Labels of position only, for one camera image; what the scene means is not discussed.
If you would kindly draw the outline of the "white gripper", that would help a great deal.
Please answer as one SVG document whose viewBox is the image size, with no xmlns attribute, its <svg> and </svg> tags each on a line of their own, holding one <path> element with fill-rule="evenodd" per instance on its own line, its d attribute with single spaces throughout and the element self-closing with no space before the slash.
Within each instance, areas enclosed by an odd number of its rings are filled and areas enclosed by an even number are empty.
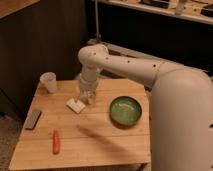
<svg viewBox="0 0 213 171">
<path fill-rule="evenodd" d="M 80 75 L 78 84 L 80 89 L 78 100 L 82 101 L 82 99 L 84 98 L 84 91 L 95 91 L 98 86 L 98 81 L 87 81 L 83 78 L 82 75 Z M 90 100 L 91 104 L 94 104 L 96 102 L 96 92 L 91 92 Z"/>
</svg>

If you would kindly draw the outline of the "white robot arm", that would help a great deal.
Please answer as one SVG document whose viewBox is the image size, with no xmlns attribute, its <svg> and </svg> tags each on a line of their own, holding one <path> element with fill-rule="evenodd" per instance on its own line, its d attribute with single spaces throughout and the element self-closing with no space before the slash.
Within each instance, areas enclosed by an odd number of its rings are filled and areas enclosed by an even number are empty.
<svg viewBox="0 0 213 171">
<path fill-rule="evenodd" d="M 168 60 L 115 56 L 103 44 L 83 47 L 79 87 L 95 90 L 108 70 L 151 89 L 152 171 L 213 171 L 213 82 L 200 69 Z"/>
</svg>

